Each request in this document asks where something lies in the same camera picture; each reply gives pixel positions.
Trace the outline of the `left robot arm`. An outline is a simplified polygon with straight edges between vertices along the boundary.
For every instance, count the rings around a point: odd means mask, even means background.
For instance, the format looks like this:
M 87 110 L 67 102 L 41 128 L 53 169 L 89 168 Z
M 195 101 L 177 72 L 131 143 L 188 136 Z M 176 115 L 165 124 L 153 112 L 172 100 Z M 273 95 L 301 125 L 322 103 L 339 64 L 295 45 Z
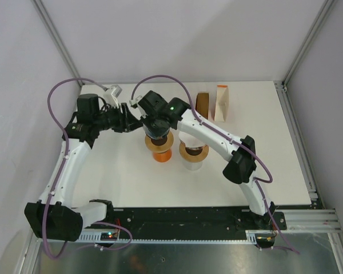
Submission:
M 111 202 L 93 199 L 72 208 L 74 187 L 100 132 L 132 132 L 141 126 L 126 103 L 114 106 L 96 94 L 77 98 L 77 110 L 62 130 L 61 152 L 50 182 L 38 201 L 28 202 L 24 209 L 36 237 L 74 242 L 95 222 L 102 228 L 114 224 Z

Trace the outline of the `orange glass carafe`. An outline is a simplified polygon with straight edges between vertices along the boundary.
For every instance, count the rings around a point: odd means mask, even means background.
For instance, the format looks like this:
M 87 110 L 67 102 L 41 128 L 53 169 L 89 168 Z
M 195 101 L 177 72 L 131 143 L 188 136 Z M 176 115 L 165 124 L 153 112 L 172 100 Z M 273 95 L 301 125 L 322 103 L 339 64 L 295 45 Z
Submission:
M 171 157 L 172 157 L 172 151 L 171 150 L 167 150 L 167 151 L 162 152 L 162 153 L 158 153 L 158 152 L 153 153 L 154 160 L 157 162 L 160 162 L 160 163 L 165 163 L 165 162 L 169 161 Z

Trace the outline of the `clear glass carafe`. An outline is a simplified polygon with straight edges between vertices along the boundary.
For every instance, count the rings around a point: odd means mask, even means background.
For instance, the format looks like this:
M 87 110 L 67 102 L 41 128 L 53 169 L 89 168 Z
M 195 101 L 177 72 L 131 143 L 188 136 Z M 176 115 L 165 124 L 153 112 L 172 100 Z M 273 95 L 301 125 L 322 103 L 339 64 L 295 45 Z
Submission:
M 201 161 L 201 162 L 189 162 L 189 161 L 184 159 L 182 162 L 183 162 L 184 167 L 189 171 L 197 171 L 203 165 L 203 161 Z

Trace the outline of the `white paper coffee filter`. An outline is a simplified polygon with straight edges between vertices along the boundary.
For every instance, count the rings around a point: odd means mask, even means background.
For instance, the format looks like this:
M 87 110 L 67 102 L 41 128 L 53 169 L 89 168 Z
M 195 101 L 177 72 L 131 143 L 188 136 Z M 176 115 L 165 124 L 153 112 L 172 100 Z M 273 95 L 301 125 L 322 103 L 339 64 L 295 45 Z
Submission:
M 206 146 L 205 142 L 202 142 L 196 137 L 183 131 L 179 132 L 178 137 L 187 148 L 200 148 Z

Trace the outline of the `blue ribbed glass dripper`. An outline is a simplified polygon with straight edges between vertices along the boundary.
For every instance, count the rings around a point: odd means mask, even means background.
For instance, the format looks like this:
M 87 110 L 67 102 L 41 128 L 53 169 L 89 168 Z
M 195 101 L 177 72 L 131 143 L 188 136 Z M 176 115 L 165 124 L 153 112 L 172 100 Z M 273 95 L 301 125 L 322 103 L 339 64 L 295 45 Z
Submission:
M 169 130 L 150 130 L 145 128 L 145 134 L 151 139 L 158 140 L 167 137 Z

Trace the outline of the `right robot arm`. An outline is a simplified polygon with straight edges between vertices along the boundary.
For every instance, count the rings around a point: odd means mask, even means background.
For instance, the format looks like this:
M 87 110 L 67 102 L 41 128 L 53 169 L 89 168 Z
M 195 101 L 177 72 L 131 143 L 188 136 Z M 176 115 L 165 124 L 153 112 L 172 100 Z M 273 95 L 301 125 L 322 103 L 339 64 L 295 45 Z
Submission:
M 217 152 L 227 161 L 223 176 L 239 185 L 245 195 L 253 213 L 253 224 L 259 229 L 272 224 L 274 204 L 266 197 L 255 177 L 258 157 L 253 138 L 249 135 L 239 138 L 223 131 L 182 99 L 173 98 L 167 102 L 152 90 L 144 96 L 131 99 L 130 103 L 133 108 L 139 109 L 143 128 L 151 139 L 163 139 L 173 128 L 189 134 Z

